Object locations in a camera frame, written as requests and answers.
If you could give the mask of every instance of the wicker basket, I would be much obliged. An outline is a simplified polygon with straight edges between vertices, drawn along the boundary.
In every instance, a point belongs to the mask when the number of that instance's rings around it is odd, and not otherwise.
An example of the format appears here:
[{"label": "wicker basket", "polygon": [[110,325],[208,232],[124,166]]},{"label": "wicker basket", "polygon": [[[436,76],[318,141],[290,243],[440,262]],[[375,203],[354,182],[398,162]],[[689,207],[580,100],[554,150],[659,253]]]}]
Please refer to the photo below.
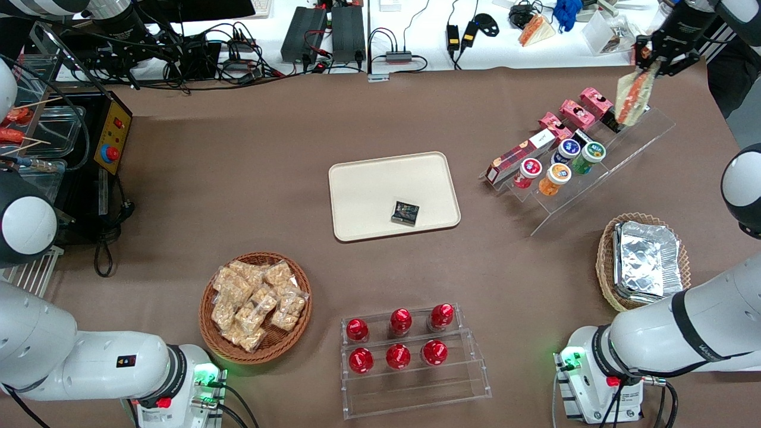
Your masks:
[{"label": "wicker basket", "polygon": [[264,337],[264,340],[255,351],[248,353],[243,348],[235,346],[224,339],[219,333],[217,324],[212,321],[212,310],[214,309],[212,301],[214,300],[217,291],[212,287],[214,277],[209,280],[209,284],[206,286],[206,289],[203,292],[203,297],[201,298],[201,306],[198,310],[199,326],[201,327],[201,335],[203,336],[203,340],[206,342],[206,346],[208,346],[220,357],[226,359],[227,361],[232,361],[233,363],[266,363],[281,356],[287,350],[291,349],[291,347],[293,347],[293,345],[298,341],[299,337],[304,334],[304,330],[306,330],[309,319],[312,316],[312,290],[309,287],[309,280],[304,274],[304,271],[301,269],[301,267],[298,266],[298,264],[296,264],[296,262],[282,254],[249,253],[235,257],[234,260],[257,265],[275,264],[280,260],[285,260],[290,266],[291,271],[293,271],[293,274],[296,276],[298,287],[301,290],[308,292],[310,295],[310,298],[307,300],[307,306],[304,308],[304,311],[301,313],[301,317],[296,323],[296,327],[294,327],[292,331],[287,332],[275,327],[274,325],[271,325],[269,323],[269,319],[272,317],[272,314],[270,314],[264,324],[264,329],[267,331],[267,335]]},{"label": "wicker basket", "polygon": [[[643,225],[662,225],[666,226],[675,235],[677,234],[668,225],[653,216],[647,214],[641,214],[640,212],[634,212],[629,214],[622,214],[615,219],[611,220],[605,230],[603,231],[603,237],[600,239],[600,247],[597,250],[597,263],[595,265],[597,269],[597,278],[600,280],[600,288],[603,290],[605,299],[619,312],[626,311],[628,309],[638,308],[644,306],[644,303],[632,302],[621,297],[615,290],[615,284],[613,280],[613,228],[616,224],[621,222],[637,222]],[[690,286],[689,282],[689,260],[687,259],[687,250],[684,245],[679,246],[679,273],[682,276],[682,285],[685,289]]]}]

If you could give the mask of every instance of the clear acrylic stand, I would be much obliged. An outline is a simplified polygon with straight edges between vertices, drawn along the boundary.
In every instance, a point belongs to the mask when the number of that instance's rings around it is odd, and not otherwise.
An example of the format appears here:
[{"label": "clear acrylic stand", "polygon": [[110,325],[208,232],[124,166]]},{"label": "clear acrylic stand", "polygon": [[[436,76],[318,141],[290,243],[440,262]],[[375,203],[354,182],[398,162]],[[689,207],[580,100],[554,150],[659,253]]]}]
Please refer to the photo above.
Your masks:
[{"label": "clear acrylic stand", "polygon": [[[344,420],[492,396],[476,338],[465,327],[460,306],[454,307],[454,321],[439,333],[431,333],[426,326],[433,308],[410,311],[412,328],[402,338],[389,335],[391,312],[341,320]],[[352,343],[347,338],[346,325],[353,318],[361,318],[368,324],[370,340],[367,343]],[[448,348],[447,360],[436,367],[427,366],[420,356],[423,345],[433,339],[444,342]],[[403,370],[391,369],[386,364],[386,351],[395,343],[403,344],[412,354],[412,361]],[[349,368],[349,355],[359,347],[368,349],[374,360],[373,368],[364,375]]]},{"label": "clear acrylic stand", "polygon": [[[588,174],[572,175],[571,181],[561,187],[555,196],[545,196],[537,188],[544,173],[542,177],[534,180],[527,189],[516,187],[512,176],[492,186],[499,193],[510,190],[522,203],[525,203],[528,199],[536,200],[546,211],[546,216],[540,216],[544,217],[544,220],[531,232],[531,236],[533,236],[551,218],[563,214],[573,207],[592,190],[600,186],[608,177],[642,153],[652,142],[662,137],[671,128],[674,128],[675,125],[671,119],[655,108],[643,114],[642,118],[635,125],[625,128],[620,133],[615,133],[602,123],[596,122],[586,133],[594,141],[605,146],[607,150],[605,159],[592,167]],[[549,150],[538,157],[542,162],[543,171],[547,171],[547,168],[552,163],[554,152],[555,150]]]}]

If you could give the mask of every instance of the blue glove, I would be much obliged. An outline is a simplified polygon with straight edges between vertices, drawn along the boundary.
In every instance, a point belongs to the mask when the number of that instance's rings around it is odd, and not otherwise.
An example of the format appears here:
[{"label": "blue glove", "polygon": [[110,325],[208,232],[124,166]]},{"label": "blue glove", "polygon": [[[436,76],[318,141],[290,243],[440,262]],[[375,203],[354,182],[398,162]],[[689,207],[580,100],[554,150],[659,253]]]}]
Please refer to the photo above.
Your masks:
[{"label": "blue glove", "polygon": [[576,23],[576,14],[581,10],[581,0],[558,0],[552,12],[560,23],[560,32],[570,31]]}]

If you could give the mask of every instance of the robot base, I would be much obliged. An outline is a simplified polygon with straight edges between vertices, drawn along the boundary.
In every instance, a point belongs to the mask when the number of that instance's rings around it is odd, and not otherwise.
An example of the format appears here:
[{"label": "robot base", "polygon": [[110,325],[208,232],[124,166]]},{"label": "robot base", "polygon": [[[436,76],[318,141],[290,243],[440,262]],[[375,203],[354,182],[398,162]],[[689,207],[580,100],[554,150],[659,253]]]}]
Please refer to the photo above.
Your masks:
[{"label": "robot base", "polygon": [[[597,367],[592,349],[592,337],[596,327],[582,327],[576,330],[568,339],[568,346],[555,354],[556,370],[567,364],[573,364],[576,369],[560,372],[558,380],[562,393],[565,414],[569,419],[582,419],[584,422],[597,425],[610,406],[618,385],[609,386],[607,376]],[[625,386],[621,391],[618,421],[632,422],[642,417],[642,381],[636,385]],[[616,405],[610,411],[607,423],[616,419]]]},{"label": "robot base", "polygon": [[210,410],[190,405],[193,398],[212,398],[214,388],[197,385],[200,381],[218,381],[220,370],[209,355],[196,345],[180,345],[187,358],[187,374],[180,391],[166,408],[147,409],[137,405],[141,428],[204,428]]}]

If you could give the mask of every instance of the wooden skewer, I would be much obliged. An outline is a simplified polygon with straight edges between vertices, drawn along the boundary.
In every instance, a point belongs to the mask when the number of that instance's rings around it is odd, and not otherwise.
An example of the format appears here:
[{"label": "wooden skewer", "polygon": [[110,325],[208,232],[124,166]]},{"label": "wooden skewer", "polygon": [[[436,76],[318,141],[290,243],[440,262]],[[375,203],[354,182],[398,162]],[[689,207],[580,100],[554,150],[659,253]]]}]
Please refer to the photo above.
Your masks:
[{"label": "wooden skewer", "polygon": [[33,145],[38,145],[38,144],[42,144],[42,143],[44,143],[44,141],[37,140],[37,142],[33,142],[33,143],[29,144],[29,145],[25,145],[24,147],[19,147],[17,149],[11,150],[9,152],[5,152],[5,153],[2,154],[2,156],[13,155],[15,152],[19,152],[20,150],[28,149],[28,148],[30,148]]},{"label": "wooden skewer", "polygon": [[24,137],[24,139],[28,139],[29,141],[41,142],[43,144],[50,144],[49,142],[47,142],[45,140],[42,140],[42,139],[29,138],[29,137]]},{"label": "wooden skewer", "polygon": [[33,106],[37,106],[37,105],[40,105],[40,104],[49,103],[50,101],[57,101],[57,100],[60,100],[60,99],[62,99],[62,98],[61,97],[58,97],[58,98],[48,98],[45,101],[37,101],[36,103],[27,104],[25,106],[19,106],[19,107],[16,107],[16,108],[33,107]]}]

